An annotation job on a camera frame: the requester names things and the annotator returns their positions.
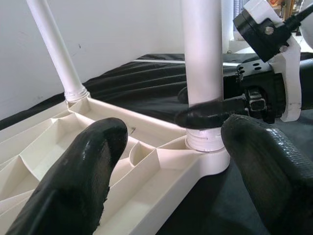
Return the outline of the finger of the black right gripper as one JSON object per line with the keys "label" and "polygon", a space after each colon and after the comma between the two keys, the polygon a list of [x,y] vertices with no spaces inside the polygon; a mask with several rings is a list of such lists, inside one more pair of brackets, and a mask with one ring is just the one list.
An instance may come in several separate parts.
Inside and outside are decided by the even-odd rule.
{"label": "finger of the black right gripper", "polygon": [[244,98],[209,101],[194,105],[175,116],[175,124],[187,129],[218,128],[231,115],[247,115]]}
{"label": "finger of the black right gripper", "polygon": [[188,90],[187,87],[181,89],[178,93],[178,101],[180,103],[189,103],[188,102]]}

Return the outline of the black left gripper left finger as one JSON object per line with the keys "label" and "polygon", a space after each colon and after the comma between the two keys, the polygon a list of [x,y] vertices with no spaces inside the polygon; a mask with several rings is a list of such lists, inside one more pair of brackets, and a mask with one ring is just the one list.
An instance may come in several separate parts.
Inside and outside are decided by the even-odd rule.
{"label": "black left gripper left finger", "polygon": [[119,118],[88,126],[47,171],[6,235],[93,235],[127,142]]}

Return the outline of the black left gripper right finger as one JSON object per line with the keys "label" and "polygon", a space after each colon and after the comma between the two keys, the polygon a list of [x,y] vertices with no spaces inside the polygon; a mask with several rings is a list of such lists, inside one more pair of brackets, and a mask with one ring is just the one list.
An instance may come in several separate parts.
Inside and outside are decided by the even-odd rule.
{"label": "black left gripper right finger", "polygon": [[243,115],[221,127],[223,143],[271,235],[313,235],[313,162],[278,128]]}

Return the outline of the white plastic table leg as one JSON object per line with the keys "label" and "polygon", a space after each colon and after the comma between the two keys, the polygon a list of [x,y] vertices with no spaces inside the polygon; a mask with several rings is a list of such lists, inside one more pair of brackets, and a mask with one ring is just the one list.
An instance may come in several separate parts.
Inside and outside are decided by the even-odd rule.
{"label": "white plastic table leg", "polygon": [[90,95],[82,84],[47,0],[26,0],[64,88],[67,102]]}
{"label": "white plastic table leg", "polygon": [[223,98],[222,1],[181,0],[189,106]]}

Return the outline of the white plastic table top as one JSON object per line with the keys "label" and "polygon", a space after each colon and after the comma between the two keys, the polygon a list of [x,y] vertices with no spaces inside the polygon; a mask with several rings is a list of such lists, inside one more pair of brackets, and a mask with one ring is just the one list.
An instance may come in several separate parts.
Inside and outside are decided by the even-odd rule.
{"label": "white plastic table top", "polygon": [[229,165],[224,147],[192,150],[174,124],[92,98],[62,102],[0,130],[0,235],[75,137],[110,117],[125,122],[129,138],[94,235],[155,235],[200,178]]}

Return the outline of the white fabric strip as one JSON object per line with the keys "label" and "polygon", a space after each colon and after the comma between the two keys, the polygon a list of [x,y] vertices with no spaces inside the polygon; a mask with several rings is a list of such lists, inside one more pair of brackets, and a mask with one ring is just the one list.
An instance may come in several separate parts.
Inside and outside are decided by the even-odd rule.
{"label": "white fabric strip", "polygon": [[177,60],[157,60],[157,59],[135,59],[135,60],[132,60],[132,62],[185,64],[185,61],[177,61]]}

